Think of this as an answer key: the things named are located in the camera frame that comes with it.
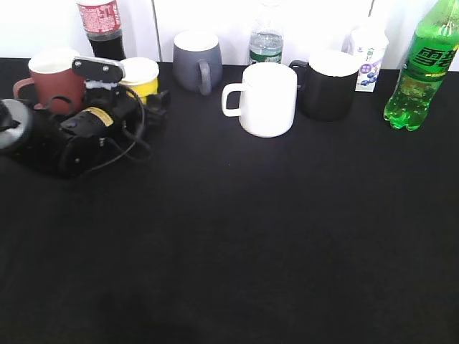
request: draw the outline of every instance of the milk carton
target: milk carton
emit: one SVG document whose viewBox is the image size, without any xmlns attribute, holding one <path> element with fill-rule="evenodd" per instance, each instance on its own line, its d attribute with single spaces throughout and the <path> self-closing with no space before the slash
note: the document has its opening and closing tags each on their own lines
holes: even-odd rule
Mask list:
<svg viewBox="0 0 459 344">
<path fill-rule="evenodd" d="M 374 91 L 388 44 L 383 23 L 372 16 L 351 33 L 348 53 L 358 57 L 362 63 L 356 91 Z"/>
</svg>

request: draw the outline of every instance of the mug handle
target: mug handle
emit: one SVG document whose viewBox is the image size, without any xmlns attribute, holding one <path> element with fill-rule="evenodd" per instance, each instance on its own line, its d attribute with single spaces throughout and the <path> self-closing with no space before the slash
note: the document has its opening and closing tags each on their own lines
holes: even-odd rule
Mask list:
<svg viewBox="0 0 459 344">
<path fill-rule="evenodd" d="M 13 86 L 13 95 L 14 95 L 14 97 L 16 99 L 19 98 L 19 92 L 21 92 L 21 89 L 23 87 L 28 86 L 28 85 L 33 85 L 34 83 L 35 83 L 35 81 L 31 77 L 28 77 L 27 79 L 23 79 L 23 80 L 20 80 L 17 83 L 15 83 L 14 86 Z"/>
<path fill-rule="evenodd" d="M 304 84 L 306 83 L 306 72 L 307 72 L 307 68 L 308 68 L 308 63 L 304 62 L 304 61 L 301 61 L 299 59 L 295 59 L 289 64 L 289 68 L 291 68 L 294 71 L 301 70 L 301 74 L 300 74 L 301 77 L 298 78 L 298 82 L 300 82 L 300 80 L 302 80 L 303 84 L 302 85 L 298 84 L 296 86 L 298 89 L 301 89 L 302 86 L 304 86 Z"/>
<path fill-rule="evenodd" d="M 225 116 L 227 117 L 238 117 L 241 116 L 241 109 L 228 109 L 227 102 L 228 102 L 228 95 L 231 92 L 244 92 L 247 91 L 248 86 L 246 84 L 229 84 L 223 88 L 222 92 L 222 111 Z"/>
<path fill-rule="evenodd" d="M 202 84 L 199 86 L 199 91 L 202 95 L 209 95 L 212 92 L 212 79 L 210 77 L 209 63 L 203 59 L 198 61 L 199 70 L 201 71 Z"/>
</svg>

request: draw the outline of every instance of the white mug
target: white mug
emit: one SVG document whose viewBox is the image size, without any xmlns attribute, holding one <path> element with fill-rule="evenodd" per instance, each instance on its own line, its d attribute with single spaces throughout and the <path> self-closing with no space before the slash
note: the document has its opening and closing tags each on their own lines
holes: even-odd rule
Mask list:
<svg viewBox="0 0 459 344">
<path fill-rule="evenodd" d="M 241 92 L 238 109 L 228 109 L 228 94 Z M 226 85 L 222 110 L 227 117 L 239 117 L 241 126 L 261 138 L 286 133 L 293 124 L 297 91 L 296 73 L 283 64 L 262 62 L 249 66 L 241 84 Z"/>
</svg>

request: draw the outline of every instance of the yellow label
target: yellow label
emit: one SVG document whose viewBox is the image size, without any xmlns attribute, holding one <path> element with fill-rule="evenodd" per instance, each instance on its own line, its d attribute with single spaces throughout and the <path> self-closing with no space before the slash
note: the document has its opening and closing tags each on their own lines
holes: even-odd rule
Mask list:
<svg viewBox="0 0 459 344">
<path fill-rule="evenodd" d="M 95 117 L 99 118 L 106 127 L 110 127 L 113 124 L 112 118 L 104 110 L 98 107 L 89 107 L 85 111 L 92 113 Z"/>
</svg>

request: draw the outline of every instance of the water bottle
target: water bottle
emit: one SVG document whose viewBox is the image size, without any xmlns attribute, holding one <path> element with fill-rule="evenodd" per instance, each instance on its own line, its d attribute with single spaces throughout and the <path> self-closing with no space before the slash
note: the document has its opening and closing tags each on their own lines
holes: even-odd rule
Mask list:
<svg viewBox="0 0 459 344">
<path fill-rule="evenodd" d="M 283 45 L 280 5 L 276 0 L 263 0 L 250 35 L 249 64 L 280 63 Z"/>
<path fill-rule="evenodd" d="M 77 0 L 86 35 L 96 57 L 126 58 L 116 0 Z"/>
<path fill-rule="evenodd" d="M 418 129 L 459 48 L 459 0 L 439 0 L 417 25 L 397 88 L 384 110 L 395 129 Z"/>
</svg>

